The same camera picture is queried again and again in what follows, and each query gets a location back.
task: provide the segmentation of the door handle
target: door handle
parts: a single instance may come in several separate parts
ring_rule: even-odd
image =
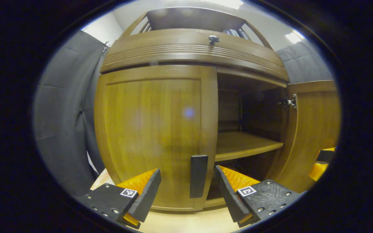
[[[189,185],[189,197],[202,197],[207,176],[208,156],[191,156],[191,180]]]

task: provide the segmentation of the light wooden floor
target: light wooden floor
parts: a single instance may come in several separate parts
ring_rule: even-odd
[[[114,184],[106,169],[93,183],[91,190],[105,183]],[[232,221],[226,205],[222,205],[195,212],[168,212],[151,209],[145,222],[141,223],[139,231],[144,233],[229,233],[238,229],[238,224]]]

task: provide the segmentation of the cabinet door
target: cabinet door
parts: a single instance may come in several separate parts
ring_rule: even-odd
[[[217,123],[213,67],[157,65],[99,77],[95,130],[105,167],[115,184],[160,168],[162,181],[152,208],[203,208],[213,174]],[[189,197],[193,155],[208,156],[200,198]]]
[[[337,146],[341,123],[339,95],[334,81],[313,81],[287,86],[296,94],[296,109],[289,107],[284,147],[266,176],[296,192],[315,181],[308,176],[320,149]]]

